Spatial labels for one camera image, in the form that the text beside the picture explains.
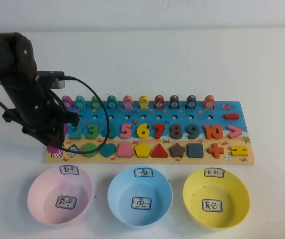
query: bowl rim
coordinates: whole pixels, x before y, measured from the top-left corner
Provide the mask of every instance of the bowl rim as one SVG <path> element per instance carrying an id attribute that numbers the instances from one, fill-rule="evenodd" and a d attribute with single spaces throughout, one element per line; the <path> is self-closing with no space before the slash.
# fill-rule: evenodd
<path id="1" fill-rule="evenodd" d="M 71 166 L 71 165 L 70 165 L 70 164 L 63 164 L 63 165 L 51 167 L 51 168 L 45 170 L 44 172 L 42 172 L 40 175 L 37 176 L 37 178 L 33 181 L 33 183 L 31 184 L 31 186 L 30 186 L 29 189 L 28 189 L 28 194 L 27 194 L 27 207 L 28 207 L 29 213 L 33 216 L 33 218 L 34 218 L 36 221 L 40 222 L 40 223 L 43 224 L 43 225 L 48 225 L 48 226 L 63 226 L 63 225 L 66 225 L 66 224 L 72 224 L 73 221 L 75 221 L 77 218 L 80 218 L 81 216 L 83 216 L 84 214 L 87 213 L 88 207 L 90 206 L 90 204 L 91 204 L 91 202 L 92 202 L 92 198 L 93 198 L 93 195 L 94 195 L 94 187 L 93 187 L 92 179 L 91 179 L 90 175 L 89 175 L 85 170 L 83 170 L 83 169 L 81 169 L 80 167 L 76 166 L 76 167 L 78 168 L 78 171 L 79 171 L 79 172 L 82 172 L 82 173 L 84 173 L 84 174 L 87 176 L 88 182 L 89 182 L 89 184 L 90 184 L 90 186 L 91 186 L 91 188 L 92 188 L 92 194 L 91 194 L 91 196 L 90 196 L 90 198 L 89 198 L 89 201 L 88 201 L 88 204 L 87 204 L 87 206 L 84 208 L 84 210 L 83 210 L 81 213 L 79 213 L 75 218 L 73 218 L 73 219 L 71 219 L 71 220 L 69 220 L 69 221 L 67 221 L 67 222 L 58 223 L 58 224 L 42 222 L 41 220 L 39 220 L 38 218 L 36 218 L 36 217 L 33 215 L 33 213 L 32 213 L 31 210 L 30 210 L 30 204 L 29 204 L 29 198 L 30 198 L 30 194 L 31 194 L 32 188 L 35 187 L 35 184 L 37 183 L 37 181 L 39 181 L 40 178 L 41 178 L 42 176 L 44 176 L 45 173 L 48 173 L 48 172 L 51 171 L 51 170 L 54 171 L 55 169 L 58 169 L 58 170 L 59 170 L 59 168 L 60 168 L 61 166 Z"/>
<path id="2" fill-rule="evenodd" d="M 125 222 L 124 220 L 122 220 L 121 218 L 119 218 L 118 216 L 116 216 L 116 214 L 114 213 L 113 209 L 110 207 L 110 203 L 109 203 L 109 192 L 110 192 L 110 188 L 111 188 L 111 186 L 112 186 L 112 183 L 113 183 L 118 177 L 120 177 L 120 175 L 121 175 L 122 173 L 124 173 L 124 172 L 126 172 L 126 171 L 131 171 L 131 170 L 133 171 L 134 169 L 138 169 L 138 168 L 151 168 L 153 171 L 156 171 L 157 173 L 159 173 L 159 175 L 160 175 L 161 177 L 163 177 L 164 179 L 166 179 L 166 182 L 167 182 L 167 185 L 168 185 L 169 188 L 170 188 L 170 194 L 171 194 L 171 201 L 170 201 L 170 205 L 169 205 L 167 211 L 166 211 L 158 220 L 156 220 L 155 222 L 152 222 L 152 223 L 149 223 L 149 224 L 145 224 L 145 225 L 134 225 L 134 224 L 129 224 L 129 223 Z M 171 206 L 172 206 L 172 202 L 173 202 L 173 190 L 172 190 L 172 186 L 171 186 L 171 183 L 169 182 L 169 180 L 168 180 L 168 179 L 166 178 L 166 176 L 165 176 L 163 173 L 161 173 L 159 170 L 157 170 L 157 169 L 155 169 L 155 168 L 153 168 L 153 167 L 145 166 L 145 165 L 138 165 L 138 166 L 126 168 L 126 169 L 120 171 L 120 172 L 112 179 L 112 181 L 111 181 L 111 183 L 110 183 L 110 185 L 109 185 L 109 187 L 108 187 L 107 201 L 108 201 L 108 206 L 109 206 L 109 208 L 110 208 L 112 214 L 113 214 L 120 222 L 122 222 L 122 223 L 124 223 L 125 225 L 128 225 L 128 226 L 130 226 L 130 227 L 142 228 L 142 227 L 147 227 L 147 226 L 150 226 L 150 225 L 152 225 L 152 224 L 154 224 L 154 223 L 159 222 L 159 221 L 169 212 L 169 210 L 170 210 L 170 208 L 171 208 Z"/>
<path id="3" fill-rule="evenodd" d="M 248 190 L 247 190 L 247 187 L 245 186 L 245 184 L 242 182 L 242 180 L 241 180 L 238 176 L 236 176 L 234 173 L 232 173 L 232 172 L 230 172 L 230 171 L 228 171 L 228 170 L 226 170 L 226 169 L 224 169 L 224 168 L 221 168 L 221 167 L 216 167 L 216 168 L 223 169 L 224 172 L 227 172 L 227 173 L 229 173 L 229 174 L 232 174 L 232 175 L 238 180 L 239 184 L 241 184 L 241 186 L 243 186 L 243 188 L 244 188 L 244 190 L 245 190 L 245 192 L 246 192 L 246 194 L 247 194 L 247 199 L 248 199 L 248 210 L 247 210 L 246 215 L 242 218 L 242 220 L 240 220 L 238 223 L 236 223 L 236 224 L 234 224 L 234 225 L 232 225 L 232 226 L 229 226 L 229 227 L 213 227 L 213 226 L 209 226 L 209 225 L 207 225 L 207 224 L 204 224 L 204 223 L 200 222 L 200 221 L 197 219 L 197 217 L 195 217 L 194 215 L 191 214 L 191 212 L 190 212 L 190 210 L 189 210 L 189 208 L 188 208 L 188 206 L 187 206 L 188 204 L 186 203 L 186 199 L 185 199 L 185 194 L 186 194 L 186 192 L 185 192 L 185 187 L 186 187 L 186 183 L 188 182 L 189 178 L 191 178 L 191 176 L 193 176 L 194 174 L 200 173 L 200 172 L 203 171 L 203 170 L 205 171 L 205 169 L 207 169 L 207 168 L 213 168 L 213 166 L 211 166 L 211 167 L 205 167 L 205 168 L 201 168 L 201 169 L 196 170 L 195 172 L 193 172 L 192 174 L 190 174 L 190 175 L 187 177 L 186 181 L 185 181 L 184 184 L 183 184 L 183 202 L 184 202 L 184 205 L 185 205 L 185 207 L 186 207 L 186 209 L 187 209 L 189 215 L 192 217 L 192 219 L 194 219 L 194 220 L 195 220 L 198 224 L 200 224 L 201 226 L 203 226 L 203 227 L 205 227 L 205 228 L 214 229 L 214 230 L 224 230 L 224 229 L 229 229 L 229 228 L 232 228 L 232 227 L 234 227 L 234 226 L 236 226 L 236 225 L 239 225 L 241 222 L 243 222 L 243 221 L 245 220 L 245 218 L 247 217 L 247 215 L 248 215 L 248 213 L 249 213 L 249 211 L 250 211 L 250 206 L 251 206 L 250 195 L 249 195 L 249 192 L 248 192 Z"/>

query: table surface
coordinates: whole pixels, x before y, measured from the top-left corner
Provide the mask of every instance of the table surface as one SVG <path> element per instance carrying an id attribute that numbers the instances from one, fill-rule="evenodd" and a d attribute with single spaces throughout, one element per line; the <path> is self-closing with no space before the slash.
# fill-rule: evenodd
<path id="1" fill-rule="evenodd" d="M 25 33 L 32 40 L 39 70 L 63 70 L 85 80 L 106 99 L 132 95 L 168 99 L 212 94 L 217 101 L 240 101 L 256 163 L 224 166 L 247 186 L 251 208 L 245 221 L 212 233 L 190 220 L 182 199 L 186 178 L 205 165 L 151 165 L 171 182 L 174 201 L 157 224 L 134 231 L 117 221 L 107 204 L 113 177 L 131 165 L 79 165 L 94 184 L 86 218 L 53 229 L 36 222 L 26 197 L 46 169 L 45 147 L 5 123 L 0 108 L 0 238 L 285 238 L 285 28 L 181 31 Z M 77 83 L 55 90 L 59 97 L 83 95 Z M 0 99 L 12 104 L 0 86 Z"/>

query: orange plus sign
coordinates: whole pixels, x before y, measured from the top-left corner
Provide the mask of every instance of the orange plus sign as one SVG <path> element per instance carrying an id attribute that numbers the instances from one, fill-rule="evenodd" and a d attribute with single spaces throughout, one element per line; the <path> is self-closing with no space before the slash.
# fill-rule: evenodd
<path id="1" fill-rule="evenodd" d="M 207 149 L 207 152 L 213 154 L 214 158 L 220 158 L 220 153 L 224 153 L 224 148 L 220 148 L 217 143 L 214 143 L 213 147 Z"/>

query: white wall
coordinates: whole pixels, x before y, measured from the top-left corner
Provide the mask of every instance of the white wall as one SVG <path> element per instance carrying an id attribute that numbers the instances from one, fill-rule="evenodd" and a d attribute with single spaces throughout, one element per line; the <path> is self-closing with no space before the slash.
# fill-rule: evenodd
<path id="1" fill-rule="evenodd" d="M 0 0 L 0 31 L 285 26 L 285 0 Z"/>

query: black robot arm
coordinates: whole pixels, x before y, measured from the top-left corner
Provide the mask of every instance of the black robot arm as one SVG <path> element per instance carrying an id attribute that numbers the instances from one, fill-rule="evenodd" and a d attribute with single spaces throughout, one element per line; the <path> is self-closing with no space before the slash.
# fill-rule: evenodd
<path id="1" fill-rule="evenodd" d="M 82 83 L 102 105 L 107 134 L 96 149 L 74 151 L 62 148 L 64 125 L 71 123 L 72 126 L 77 126 L 79 123 L 78 114 L 67 111 L 63 102 L 51 90 L 53 85 L 64 80 Z M 19 123 L 23 126 L 23 133 L 36 138 L 44 145 L 51 145 L 66 152 L 85 154 L 98 151 L 106 143 L 109 136 L 109 118 L 100 97 L 85 82 L 64 76 L 64 72 L 37 71 L 32 44 L 20 33 L 0 34 L 0 83 L 15 105 L 15 109 L 8 109 L 0 102 L 0 106 L 5 109 L 5 121 Z"/>

